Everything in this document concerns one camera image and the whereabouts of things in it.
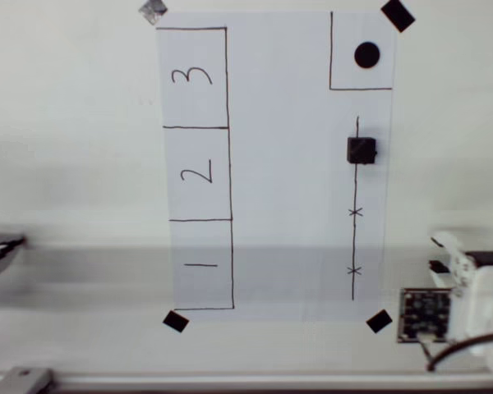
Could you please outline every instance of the drawn line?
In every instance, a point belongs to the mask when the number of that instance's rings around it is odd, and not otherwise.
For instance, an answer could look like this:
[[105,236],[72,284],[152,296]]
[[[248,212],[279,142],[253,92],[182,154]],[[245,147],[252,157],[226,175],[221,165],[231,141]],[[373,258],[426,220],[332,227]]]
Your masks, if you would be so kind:
[[208,75],[208,72],[206,72],[204,69],[200,68],[200,67],[190,67],[187,72],[184,72],[184,71],[181,71],[181,70],[173,70],[172,71],[172,74],[170,75],[172,77],[172,82],[175,84],[176,81],[175,81],[175,74],[178,72],[179,74],[181,74],[182,76],[184,76],[185,80],[187,80],[187,82],[190,82],[190,73],[192,71],[200,71],[202,72],[203,74],[205,74],[206,78],[208,78],[208,81],[210,82],[211,85],[213,85],[214,83],[212,82],[212,79],[210,78],[210,76]]
[[393,88],[329,88],[329,90],[353,91],[353,90],[392,90]]
[[[360,135],[360,117],[356,117],[356,138]],[[358,192],[358,165],[354,164],[354,196],[352,197],[352,211],[356,212],[356,202],[357,202],[357,192]],[[356,281],[356,216],[352,216],[352,285],[351,285],[351,295],[352,300],[354,300],[354,282]]]
[[227,126],[163,126],[164,129],[227,130]]
[[334,34],[333,30],[333,12],[330,12],[330,63],[329,63],[329,89],[332,89],[332,52],[333,52],[333,40],[332,36]]
[[217,264],[183,264],[186,267],[217,267]]
[[185,30],[185,31],[198,31],[198,30],[226,30],[226,27],[156,27],[156,30]]
[[173,310],[229,310],[234,308],[174,308]]
[[234,297],[234,280],[233,280],[233,210],[232,210],[232,148],[230,140],[230,105],[228,91],[230,81],[228,79],[228,29],[224,28],[224,73],[226,75],[226,106],[227,106],[227,136],[228,136],[228,198],[230,203],[230,280],[232,293],[232,309],[236,307]]
[[170,219],[170,222],[230,222],[232,219]]
[[329,60],[329,90],[334,91],[368,91],[368,90],[392,90],[393,88],[333,88],[332,87],[332,60],[334,57],[334,12],[330,12],[330,60]]

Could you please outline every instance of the white surface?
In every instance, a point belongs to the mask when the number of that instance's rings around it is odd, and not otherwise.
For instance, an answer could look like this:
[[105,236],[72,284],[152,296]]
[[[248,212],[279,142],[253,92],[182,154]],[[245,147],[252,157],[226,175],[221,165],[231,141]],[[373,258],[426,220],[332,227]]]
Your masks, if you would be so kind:
[[[168,244],[158,62],[141,3],[0,2],[0,222],[20,220],[38,245],[97,245],[39,250],[1,278],[0,372],[51,365],[78,373],[75,381],[89,373],[134,383],[211,374],[295,382],[288,375],[310,374],[326,387],[354,387],[388,377],[347,373],[422,371],[419,349],[394,344],[394,324],[375,335],[362,322],[198,323],[178,335],[161,323],[172,306],[165,251],[99,249]],[[394,77],[383,282],[392,314],[401,286],[431,284],[426,261],[439,251],[428,233],[460,227],[493,234],[493,1],[405,3],[417,21],[399,36]],[[169,6],[329,11],[381,4]],[[71,166],[76,160],[81,165]],[[39,283],[27,299],[16,289],[28,286],[14,280],[22,269]],[[475,365],[459,356],[441,371]],[[336,376],[319,378],[323,373]],[[472,385],[461,375],[438,379]]]
[[[168,30],[220,26],[226,31]],[[158,27],[164,124],[231,125],[236,308],[185,315],[362,321],[377,313],[391,91],[330,90],[327,11],[171,11]],[[396,33],[384,15],[337,12],[333,30],[335,80],[352,80],[357,88],[389,80],[391,86]],[[366,75],[354,62],[354,50],[371,36],[381,57]],[[192,69],[187,81],[176,71],[192,67],[207,75]],[[227,105],[229,122],[221,115]],[[375,164],[357,171],[355,210],[361,216],[352,301],[355,166],[347,162],[347,138],[356,136],[357,118],[359,136],[376,139],[378,155]],[[165,133],[170,218],[230,219],[228,130]],[[181,177],[186,169],[201,176]],[[228,222],[172,223],[176,308],[233,307],[230,232]]]

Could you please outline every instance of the black dot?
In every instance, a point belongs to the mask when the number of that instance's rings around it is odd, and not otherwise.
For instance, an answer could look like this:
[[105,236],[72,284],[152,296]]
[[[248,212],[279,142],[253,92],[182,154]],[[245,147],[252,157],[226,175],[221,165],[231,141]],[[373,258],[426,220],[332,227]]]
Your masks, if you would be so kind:
[[354,60],[361,68],[371,68],[380,60],[380,50],[374,43],[366,42],[358,45],[354,51]]

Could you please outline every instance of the handwritten number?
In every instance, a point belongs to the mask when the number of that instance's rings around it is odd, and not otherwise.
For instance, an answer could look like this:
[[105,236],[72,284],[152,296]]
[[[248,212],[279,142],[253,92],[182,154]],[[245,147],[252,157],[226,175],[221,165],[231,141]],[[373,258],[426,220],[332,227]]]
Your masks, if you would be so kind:
[[201,178],[203,178],[205,181],[212,183],[212,160],[210,160],[210,159],[208,160],[208,176],[204,176],[200,172],[193,171],[193,170],[182,170],[181,171],[181,179],[183,181],[185,181],[184,174],[186,172],[191,172],[192,174],[196,174],[196,175],[200,176]]
[[187,72],[183,72],[183,71],[181,71],[181,70],[173,70],[173,71],[172,71],[172,75],[171,75],[171,77],[172,77],[172,82],[175,84],[175,82],[176,82],[176,81],[175,81],[175,75],[176,75],[177,73],[179,73],[179,74],[181,74],[182,76],[184,76],[184,79],[185,79],[185,80],[187,80],[188,82],[190,82],[190,73],[191,73],[192,71],[199,71],[199,72],[202,72],[203,74],[205,74],[206,78],[208,78],[208,81],[210,82],[210,84],[211,84],[211,85],[213,84],[213,83],[212,83],[212,79],[211,79],[211,78],[210,78],[210,76],[208,75],[208,72],[206,72],[205,70],[203,70],[202,68],[199,68],[199,67],[190,67],[190,68],[188,69],[188,71],[187,71]]

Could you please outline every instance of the black square marker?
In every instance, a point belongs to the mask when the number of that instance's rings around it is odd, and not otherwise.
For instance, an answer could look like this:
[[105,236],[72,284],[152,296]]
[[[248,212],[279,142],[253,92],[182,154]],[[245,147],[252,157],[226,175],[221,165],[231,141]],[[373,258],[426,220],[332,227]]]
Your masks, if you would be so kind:
[[392,322],[393,319],[389,316],[385,309],[382,309],[380,312],[366,321],[367,325],[371,328],[372,331],[374,331],[375,334]]
[[190,320],[183,318],[180,314],[177,314],[172,310],[170,310],[163,320],[164,324],[179,332],[182,332],[189,322]]
[[402,33],[406,30],[414,21],[414,17],[409,13],[406,7],[400,2],[400,0],[389,0],[385,4],[381,11],[389,18],[389,20],[396,26],[396,28]]
[[347,161],[351,164],[374,164],[376,140],[368,137],[347,139]]

